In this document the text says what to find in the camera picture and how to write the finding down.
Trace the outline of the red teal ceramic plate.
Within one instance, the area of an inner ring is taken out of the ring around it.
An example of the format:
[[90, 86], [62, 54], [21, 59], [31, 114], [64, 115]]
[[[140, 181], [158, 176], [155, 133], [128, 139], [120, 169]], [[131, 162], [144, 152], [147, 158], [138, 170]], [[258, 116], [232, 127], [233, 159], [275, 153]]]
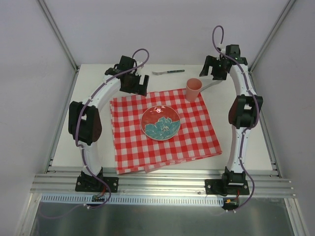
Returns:
[[181, 121], [173, 108], [157, 105], [148, 108], [142, 114], [140, 127], [147, 137], [156, 141], [166, 141], [178, 133]]

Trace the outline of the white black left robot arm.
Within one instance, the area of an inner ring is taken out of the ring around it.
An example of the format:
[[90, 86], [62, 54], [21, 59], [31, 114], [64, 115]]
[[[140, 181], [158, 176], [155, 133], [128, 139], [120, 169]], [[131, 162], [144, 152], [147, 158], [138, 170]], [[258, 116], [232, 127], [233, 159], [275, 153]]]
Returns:
[[89, 176], [86, 185], [92, 191], [103, 187], [103, 178], [98, 176], [102, 169], [97, 149], [102, 133], [100, 111], [118, 91], [147, 95], [149, 76], [145, 75], [143, 83], [140, 83], [144, 64], [133, 57], [122, 56], [118, 64], [105, 71], [102, 83], [87, 99], [72, 101], [69, 105], [68, 132], [81, 151], [82, 172]]

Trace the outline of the salmon pink plastic cup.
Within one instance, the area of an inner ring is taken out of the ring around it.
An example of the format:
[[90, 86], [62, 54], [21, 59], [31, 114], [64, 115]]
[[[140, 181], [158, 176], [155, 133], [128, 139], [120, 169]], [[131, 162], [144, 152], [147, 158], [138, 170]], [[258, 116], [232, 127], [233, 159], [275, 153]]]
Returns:
[[189, 102], [193, 102], [199, 95], [202, 88], [202, 82], [197, 78], [191, 78], [186, 83], [185, 99]]

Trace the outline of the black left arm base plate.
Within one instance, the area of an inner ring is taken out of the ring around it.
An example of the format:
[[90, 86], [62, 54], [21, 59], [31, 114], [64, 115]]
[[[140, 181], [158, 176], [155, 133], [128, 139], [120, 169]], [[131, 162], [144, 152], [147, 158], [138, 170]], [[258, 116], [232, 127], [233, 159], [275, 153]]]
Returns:
[[[102, 180], [108, 185], [112, 193], [118, 192], [119, 178], [118, 177], [103, 177]], [[76, 181], [76, 192], [102, 192], [104, 184], [96, 180], [92, 176], [79, 176]]]

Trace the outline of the red white checkered cloth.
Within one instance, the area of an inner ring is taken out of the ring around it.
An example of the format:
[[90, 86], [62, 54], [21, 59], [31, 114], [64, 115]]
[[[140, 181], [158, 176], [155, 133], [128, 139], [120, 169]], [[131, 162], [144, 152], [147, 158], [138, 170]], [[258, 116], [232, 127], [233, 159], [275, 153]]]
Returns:
[[222, 153], [202, 95], [189, 102], [185, 93], [182, 88], [110, 101], [118, 174], [149, 172]]

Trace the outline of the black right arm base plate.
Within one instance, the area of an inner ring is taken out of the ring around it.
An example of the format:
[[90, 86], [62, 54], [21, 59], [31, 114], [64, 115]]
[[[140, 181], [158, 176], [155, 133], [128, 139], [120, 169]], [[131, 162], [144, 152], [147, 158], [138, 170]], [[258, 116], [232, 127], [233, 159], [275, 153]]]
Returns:
[[206, 179], [205, 191], [207, 195], [244, 195], [250, 194], [248, 182], [225, 184], [222, 179]]

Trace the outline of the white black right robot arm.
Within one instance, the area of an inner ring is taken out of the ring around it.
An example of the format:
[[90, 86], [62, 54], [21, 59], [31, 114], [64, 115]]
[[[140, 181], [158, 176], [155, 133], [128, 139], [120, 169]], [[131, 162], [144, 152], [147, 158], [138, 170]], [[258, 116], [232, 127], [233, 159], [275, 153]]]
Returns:
[[249, 80], [248, 63], [240, 54], [239, 45], [215, 47], [218, 57], [208, 55], [199, 76], [204, 77], [212, 69], [213, 80], [232, 78], [236, 98], [228, 113], [232, 127], [232, 144], [228, 163], [220, 182], [222, 192], [231, 194], [246, 182], [245, 156], [250, 131], [258, 124], [263, 98], [258, 96]]

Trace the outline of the silver table knife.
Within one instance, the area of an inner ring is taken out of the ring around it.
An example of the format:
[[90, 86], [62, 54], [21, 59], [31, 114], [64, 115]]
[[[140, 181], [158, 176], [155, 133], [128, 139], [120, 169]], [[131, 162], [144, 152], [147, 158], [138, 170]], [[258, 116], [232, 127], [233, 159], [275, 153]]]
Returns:
[[204, 90], [206, 90], [206, 89], [208, 89], [208, 88], [210, 88], [210, 87], [212, 87], [212, 86], [215, 86], [215, 85], [220, 84], [221, 82], [222, 82], [222, 81], [214, 81], [213, 83], [208, 84], [208, 85], [202, 87], [200, 91], [202, 92], [202, 91], [204, 91]]

